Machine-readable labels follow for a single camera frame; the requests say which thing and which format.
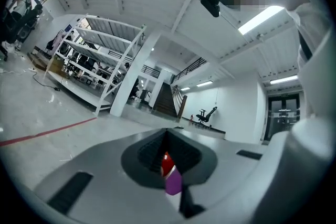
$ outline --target door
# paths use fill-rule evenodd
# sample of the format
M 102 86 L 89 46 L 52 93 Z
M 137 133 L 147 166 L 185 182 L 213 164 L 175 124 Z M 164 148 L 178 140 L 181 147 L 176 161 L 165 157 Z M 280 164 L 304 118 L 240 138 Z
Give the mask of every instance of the door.
M 268 117 L 264 141 L 282 131 L 289 131 L 300 120 L 299 94 L 268 98 Z

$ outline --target stair railing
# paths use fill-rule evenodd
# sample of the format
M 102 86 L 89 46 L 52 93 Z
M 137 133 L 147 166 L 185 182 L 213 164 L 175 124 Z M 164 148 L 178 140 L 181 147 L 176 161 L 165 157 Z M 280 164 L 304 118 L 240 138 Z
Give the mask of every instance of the stair railing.
M 177 105 L 179 107 L 179 112 L 177 114 L 177 118 L 180 119 L 182 117 L 182 114 L 183 114 L 183 110 L 184 110 L 184 106 L 185 106 L 185 103 L 187 101 L 187 97 L 186 95 L 184 95 L 183 97 L 181 96 L 181 93 L 178 89 L 177 86 L 174 86 L 173 87 L 173 97 L 176 98 L 176 101 L 177 101 Z

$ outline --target gray floor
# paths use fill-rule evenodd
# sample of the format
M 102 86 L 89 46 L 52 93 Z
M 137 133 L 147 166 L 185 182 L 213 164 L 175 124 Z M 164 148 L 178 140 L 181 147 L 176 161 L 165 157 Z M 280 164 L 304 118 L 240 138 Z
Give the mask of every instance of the gray floor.
M 61 87 L 58 92 L 34 81 L 34 73 L 24 71 L 32 67 L 29 59 L 19 55 L 9 54 L 8 62 L 4 62 L 0 55 L 0 69 L 20 74 L 0 74 L 0 142 L 95 118 L 95 107 L 65 88 Z M 43 72 L 38 72 L 36 78 L 46 85 L 59 87 L 52 78 L 46 77 L 42 81 Z M 1 146 L 0 157 L 13 179 L 34 189 L 48 173 L 93 145 L 134 133 L 179 125 L 186 130 L 223 138 L 221 134 L 189 126 L 188 121 L 177 123 L 126 105 L 122 118 L 102 111 L 92 121 Z

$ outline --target black slot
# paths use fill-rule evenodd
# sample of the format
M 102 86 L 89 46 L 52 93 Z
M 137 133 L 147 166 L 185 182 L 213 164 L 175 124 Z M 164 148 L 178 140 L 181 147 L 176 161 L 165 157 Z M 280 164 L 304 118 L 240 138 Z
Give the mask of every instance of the black slot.
M 256 159 L 257 161 L 260 160 L 262 157 L 262 154 L 260 153 L 255 153 L 255 152 L 245 151 L 245 150 L 240 150 L 236 154 L 243 156 L 243 157 L 250 158 L 250 159 Z
M 48 205 L 66 215 L 89 184 L 92 177 L 93 176 L 88 173 L 78 172 L 58 190 L 49 200 Z

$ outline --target metal shelf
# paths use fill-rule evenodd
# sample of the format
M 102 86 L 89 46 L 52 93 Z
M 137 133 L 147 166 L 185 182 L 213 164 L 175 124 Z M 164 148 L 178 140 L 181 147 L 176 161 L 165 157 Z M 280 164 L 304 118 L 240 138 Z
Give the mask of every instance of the metal shelf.
M 91 28 L 94 28 L 94 29 L 80 28 L 79 25 L 83 19 L 86 19 L 90 23 Z M 82 37 L 82 39 L 86 41 L 87 43 L 93 43 L 101 47 L 107 48 L 109 49 L 109 52 L 119 51 L 122 53 L 122 56 L 116 57 L 116 56 L 110 55 L 109 53 L 104 53 L 94 48 L 90 48 L 90 47 L 75 43 L 73 41 L 67 40 L 66 38 L 68 37 L 69 33 L 73 29 L 76 29 L 78 33 L 80 34 L 80 36 Z M 72 91 L 74 94 L 76 94 L 83 100 L 87 101 L 88 103 L 96 106 L 97 109 L 96 109 L 95 114 L 98 115 L 100 110 L 108 109 L 111 107 L 111 103 L 106 101 L 105 98 L 111 92 L 113 92 L 116 89 L 116 87 L 120 85 L 121 83 L 119 82 L 117 85 L 115 85 L 112 83 L 112 80 L 117 75 L 118 69 L 126 71 L 126 68 L 123 65 L 123 63 L 125 62 L 127 55 L 131 55 L 133 58 L 133 54 L 136 54 L 137 49 L 134 49 L 134 48 L 138 46 L 139 40 L 141 40 L 141 42 L 143 41 L 141 37 L 144 35 L 145 30 L 146 30 L 145 25 L 139 28 L 139 27 L 131 26 L 125 23 L 121 23 L 121 22 L 117 22 L 117 21 L 113 21 L 113 20 L 109 20 L 105 18 L 97 18 L 97 17 L 86 15 L 80 21 L 78 21 L 77 25 L 72 27 L 67 32 L 65 37 L 62 39 L 62 41 L 58 45 L 58 48 L 55 50 L 54 55 L 58 55 L 62 57 L 63 59 L 67 59 L 67 56 L 63 55 L 59 51 L 61 45 L 65 42 L 66 44 L 68 44 L 71 48 L 73 48 L 76 52 L 80 53 L 81 55 L 89 57 L 95 60 L 96 62 L 101 62 L 107 66 L 114 67 L 114 70 L 112 73 L 107 72 L 103 69 L 100 69 L 102 72 L 105 72 L 110 75 L 109 79 L 104 79 L 102 76 L 97 75 L 91 70 L 88 70 L 85 67 L 82 67 L 81 65 L 71 60 L 69 61 L 69 63 L 85 71 L 85 73 L 88 73 L 90 76 L 105 82 L 104 90 L 100 97 L 95 96 L 88 90 L 85 90 L 79 87 L 78 85 L 76 85 L 75 83 L 73 83 L 72 81 L 68 79 L 63 78 L 56 73 L 50 72 L 49 69 L 54 59 L 54 56 L 52 57 L 52 61 L 50 61 L 50 63 L 48 64 L 45 74 L 49 73 L 54 79 L 60 82 L 68 90 Z
M 80 27 L 76 27 L 75 29 L 85 42 L 97 44 L 101 47 L 118 51 L 121 54 L 126 51 L 128 45 L 131 43 L 131 41 L 124 38 L 116 37 L 96 30 Z
M 79 52 L 80 54 L 85 55 L 89 58 L 92 58 L 93 60 L 97 62 L 102 62 L 108 66 L 115 67 L 117 63 L 120 61 L 120 59 L 115 56 L 104 54 L 102 52 L 99 52 L 98 50 L 91 49 L 89 47 L 75 43 L 73 41 L 67 40 L 65 42 L 69 44 L 75 51 Z M 120 65 L 119 68 L 123 71 L 126 71 L 126 68 L 124 65 Z
M 56 74 L 54 72 L 48 71 L 48 73 L 57 80 L 62 86 L 67 88 L 69 91 L 73 92 L 78 97 L 82 98 L 86 102 L 94 105 L 95 107 L 99 106 L 99 100 L 100 98 L 95 96 L 94 94 L 86 91 L 85 89 L 79 87 L 78 85 L 74 84 L 71 80 L 66 79 L 59 74 Z M 101 103 L 101 109 L 110 108 L 112 104 L 106 100 L 103 100 Z

